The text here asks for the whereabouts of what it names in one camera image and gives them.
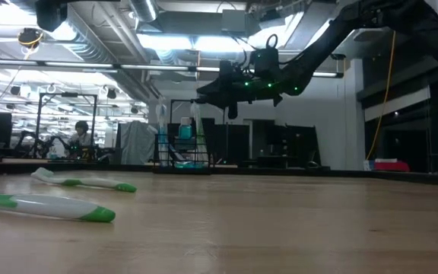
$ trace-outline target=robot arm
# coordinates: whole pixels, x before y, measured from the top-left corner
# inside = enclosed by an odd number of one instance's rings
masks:
[[[251,53],[253,78],[221,62],[219,78],[197,90],[196,102],[229,107],[230,119],[237,116],[237,102],[273,99],[276,106],[283,93],[301,94],[324,60],[352,30],[363,27],[390,27],[412,36],[438,61],[438,15],[424,0],[360,0],[346,5],[325,33],[283,68],[270,46]]]

